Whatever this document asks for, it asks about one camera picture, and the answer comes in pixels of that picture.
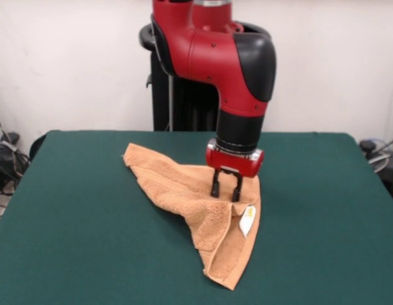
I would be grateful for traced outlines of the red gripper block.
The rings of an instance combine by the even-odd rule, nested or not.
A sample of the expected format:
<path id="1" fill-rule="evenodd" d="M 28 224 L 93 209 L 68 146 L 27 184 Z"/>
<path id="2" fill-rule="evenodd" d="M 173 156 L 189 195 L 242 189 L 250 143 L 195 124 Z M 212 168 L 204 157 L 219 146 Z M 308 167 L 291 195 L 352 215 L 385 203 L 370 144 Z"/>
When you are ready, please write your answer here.
<path id="1" fill-rule="evenodd" d="M 243 177 L 255 177 L 259 173 L 263 164 L 265 153 L 261 149 L 256 149 L 252 154 L 236 155 L 213 148 L 207 148 L 206 161 L 207 165 L 214 170 L 212 178 L 212 189 L 210 195 L 218 198 L 220 195 L 219 175 L 222 170 L 234 172 L 233 176 L 237 179 L 232 194 L 232 201 L 240 201 Z"/>

